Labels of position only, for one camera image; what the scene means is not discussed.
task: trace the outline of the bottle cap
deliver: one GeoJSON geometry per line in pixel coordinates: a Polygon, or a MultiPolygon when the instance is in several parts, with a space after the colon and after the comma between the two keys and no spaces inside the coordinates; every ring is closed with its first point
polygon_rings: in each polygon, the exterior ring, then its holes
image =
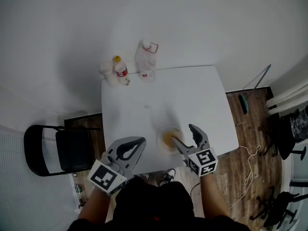
{"type": "Polygon", "coordinates": [[[120,56],[115,56],[114,57],[114,62],[115,63],[119,63],[121,61],[121,57],[120,56]]]}

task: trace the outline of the cable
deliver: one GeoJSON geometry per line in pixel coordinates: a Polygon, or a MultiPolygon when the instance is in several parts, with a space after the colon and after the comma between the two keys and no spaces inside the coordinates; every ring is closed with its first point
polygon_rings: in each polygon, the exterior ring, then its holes
{"type": "Polygon", "coordinates": [[[249,189],[251,183],[254,181],[254,174],[252,173],[252,169],[251,169],[251,165],[250,165],[249,159],[250,159],[252,156],[255,156],[255,155],[258,153],[258,151],[261,149],[261,145],[258,145],[258,146],[257,146],[256,152],[255,152],[254,154],[251,154],[251,153],[249,152],[249,150],[248,150],[247,147],[245,147],[245,146],[239,146],[239,147],[246,148],[247,152],[248,152],[249,155],[250,155],[250,156],[248,157],[248,159],[247,159],[248,165],[249,165],[249,167],[250,167],[250,172],[249,172],[249,174],[248,174],[248,177],[247,177],[246,180],[244,181],[244,185],[245,185],[245,186],[247,185],[250,176],[251,176],[251,181],[249,182],[249,185],[248,185],[248,187],[247,187],[245,193],[242,195],[242,197],[240,197],[234,204],[232,204],[232,205],[229,207],[229,209],[231,209],[237,202],[239,202],[242,198],[244,198],[244,196],[246,195],[246,193],[247,193],[247,191],[248,191],[248,189],[249,189]]]}
{"type": "Polygon", "coordinates": [[[194,189],[196,186],[200,185],[200,183],[201,183],[201,182],[199,182],[198,184],[195,184],[194,187],[192,188],[192,190],[191,190],[191,198],[192,198],[193,189],[194,189]]]}

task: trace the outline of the red label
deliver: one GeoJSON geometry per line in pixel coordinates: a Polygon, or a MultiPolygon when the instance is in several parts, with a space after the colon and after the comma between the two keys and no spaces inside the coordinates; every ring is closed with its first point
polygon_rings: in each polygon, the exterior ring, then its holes
{"type": "Polygon", "coordinates": [[[125,75],[127,75],[127,73],[128,73],[127,68],[123,72],[116,71],[116,75],[119,77],[124,77],[125,75]]]}

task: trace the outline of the wooden floor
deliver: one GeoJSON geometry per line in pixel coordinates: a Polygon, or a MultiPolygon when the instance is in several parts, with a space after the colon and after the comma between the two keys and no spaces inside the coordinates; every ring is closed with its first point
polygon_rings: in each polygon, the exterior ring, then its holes
{"type": "MultiPolygon", "coordinates": [[[[271,98],[271,93],[269,89],[255,90],[248,100],[250,110],[246,115],[242,112],[238,95],[239,93],[227,94],[227,98],[233,115],[239,145],[247,147],[249,152],[254,154],[257,146],[260,144],[261,152],[266,149],[270,139],[267,135],[258,131],[258,127],[270,130],[273,120],[277,118],[269,118],[267,116],[265,101],[271,98]]],[[[65,126],[78,125],[103,128],[102,116],[97,115],[65,121],[65,126]]],[[[105,151],[103,130],[91,131],[91,139],[95,150],[95,157],[100,159],[102,152],[105,151]]],[[[270,186],[275,186],[275,193],[277,195],[281,187],[281,158],[279,156],[272,157],[273,152],[274,148],[263,157],[257,154],[250,159],[254,181],[251,183],[246,196],[231,209],[231,217],[247,225],[252,231],[259,230],[264,223],[260,218],[254,221],[249,220],[251,215],[256,215],[261,209],[256,197],[260,196],[261,199],[267,198],[270,192],[270,186]]],[[[250,170],[247,162],[248,157],[249,154],[247,150],[242,147],[218,157],[219,163],[215,176],[229,206],[237,201],[248,187],[248,184],[246,186],[244,185],[244,181],[248,177],[250,170]]],[[[176,172],[175,180],[180,181],[188,193],[191,192],[193,186],[200,182],[199,178],[187,167],[176,168],[176,172]]],[[[83,187],[84,200],[90,196],[93,189],[93,186],[86,180],[87,174],[87,171],[78,173],[79,181],[83,187]]],[[[162,174],[163,172],[154,173],[150,183],[156,184],[160,180],[162,174]]],[[[116,205],[114,198],[115,196],[112,198],[107,220],[112,219],[112,213],[116,205]]],[[[195,187],[193,190],[192,201],[195,216],[203,217],[200,186],[195,187]]]]}

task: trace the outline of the metal rod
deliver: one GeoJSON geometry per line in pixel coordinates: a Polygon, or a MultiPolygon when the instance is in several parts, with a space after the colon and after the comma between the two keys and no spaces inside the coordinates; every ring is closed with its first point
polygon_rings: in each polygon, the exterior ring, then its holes
{"type": "Polygon", "coordinates": [[[263,69],[262,70],[262,72],[260,73],[260,74],[258,74],[252,81],[250,81],[246,86],[244,86],[243,87],[243,89],[242,90],[244,90],[247,86],[249,86],[249,84],[251,83],[251,82],[253,82],[256,78],[258,78],[268,67],[270,67],[271,66],[271,64],[269,65],[269,66],[267,66],[265,69],[263,69]]]}
{"type": "Polygon", "coordinates": [[[264,74],[262,75],[262,77],[261,77],[261,79],[258,81],[258,83],[256,84],[256,86],[253,88],[253,90],[248,94],[248,96],[247,96],[247,98],[246,98],[246,100],[251,96],[251,94],[253,93],[253,91],[257,88],[257,86],[260,84],[260,82],[261,82],[261,80],[264,78],[264,76],[266,75],[266,73],[268,72],[268,70],[270,69],[270,67],[271,67],[271,64],[270,65],[268,65],[263,71],[265,71],[264,72],[264,74]]]}
{"type": "Polygon", "coordinates": [[[299,196],[299,197],[296,197],[296,198],[293,199],[292,202],[298,202],[298,201],[301,201],[301,200],[306,199],[306,198],[308,198],[308,194],[305,194],[305,195],[301,195],[301,196],[299,196]]]}
{"type": "Polygon", "coordinates": [[[290,187],[308,187],[308,181],[306,182],[291,181],[289,186],[290,187]]]}
{"type": "Polygon", "coordinates": [[[303,154],[303,151],[291,151],[291,153],[294,153],[294,154],[303,154]]]}

